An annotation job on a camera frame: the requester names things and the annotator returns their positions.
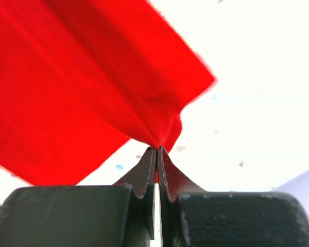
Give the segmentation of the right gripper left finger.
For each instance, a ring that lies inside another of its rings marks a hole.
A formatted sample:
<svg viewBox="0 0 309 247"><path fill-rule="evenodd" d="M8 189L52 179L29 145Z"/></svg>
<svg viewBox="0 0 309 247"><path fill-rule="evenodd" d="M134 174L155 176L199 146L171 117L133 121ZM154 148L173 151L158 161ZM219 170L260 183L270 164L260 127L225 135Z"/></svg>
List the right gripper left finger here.
<svg viewBox="0 0 309 247"><path fill-rule="evenodd" d="M150 246L156 150L113 185L24 187L0 207L0 246Z"/></svg>

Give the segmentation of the red t shirt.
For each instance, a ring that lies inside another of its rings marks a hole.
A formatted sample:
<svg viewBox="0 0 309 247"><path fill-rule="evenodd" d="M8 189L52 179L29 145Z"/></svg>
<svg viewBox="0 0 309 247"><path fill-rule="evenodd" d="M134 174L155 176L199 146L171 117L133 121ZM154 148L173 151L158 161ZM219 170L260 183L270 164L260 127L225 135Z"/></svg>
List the red t shirt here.
<svg viewBox="0 0 309 247"><path fill-rule="evenodd" d="M0 165L76 185L129 139L171 150L214 81L147 1L0 1Z"/></svg>

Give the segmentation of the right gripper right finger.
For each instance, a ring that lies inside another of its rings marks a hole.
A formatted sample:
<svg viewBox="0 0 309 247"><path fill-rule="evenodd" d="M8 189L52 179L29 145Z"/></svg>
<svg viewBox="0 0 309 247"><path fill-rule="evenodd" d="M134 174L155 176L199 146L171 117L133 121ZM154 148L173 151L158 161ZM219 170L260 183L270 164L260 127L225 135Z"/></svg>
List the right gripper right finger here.
<svg viewBox="0 0 309 247"><path fill-rule="evenodd" d="M309 218L283 192L208 192L157 152L163 246L309 246Z"/></svg>

